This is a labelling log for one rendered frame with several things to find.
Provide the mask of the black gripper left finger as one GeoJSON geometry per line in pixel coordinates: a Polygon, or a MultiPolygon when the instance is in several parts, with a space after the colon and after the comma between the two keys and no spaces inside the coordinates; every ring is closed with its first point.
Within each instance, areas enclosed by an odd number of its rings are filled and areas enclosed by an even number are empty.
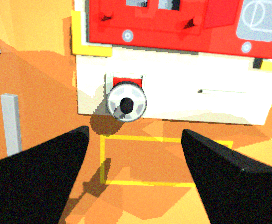
{"type": "Polygon", "coordinates": [[[58,224],[89,139],[80,126],[0,159],[0,224],[58,224]]]}

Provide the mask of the yellow rectangular outline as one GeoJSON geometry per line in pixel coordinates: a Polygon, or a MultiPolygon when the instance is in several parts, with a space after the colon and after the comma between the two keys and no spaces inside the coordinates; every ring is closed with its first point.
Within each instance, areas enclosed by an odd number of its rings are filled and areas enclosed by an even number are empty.
{"type": "MultiPolygon", "coordinates": [[[[145,136],[126,136],[126,135],[108,135],[100,134],[100,184],[120,184],[120,185],[147,185],[147,186],[174,186],[174,187],[191,187],[195,184],[185,183],[159,183],[159,182],[133,182],[133,181],[107,181],[104,180],[104,154],[105,139],[124,139],[124,140],[143,140],[143,141],[162,141],[162,142],[181,142],[181,138],[164,138],[164,137],[145,137],[145,136]]],[[[228,145],[231,149],[233,141],[214,140],[222,145],[228,145]]]]}

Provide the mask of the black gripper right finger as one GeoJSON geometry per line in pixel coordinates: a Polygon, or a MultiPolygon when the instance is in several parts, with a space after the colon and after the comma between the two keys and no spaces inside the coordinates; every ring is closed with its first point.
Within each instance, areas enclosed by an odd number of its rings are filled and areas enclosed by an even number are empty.
{"type": "Polygon", "coordinates": [[[272,224],[272,166],[190,129],[181,145],[210,224],[272,224]]]}

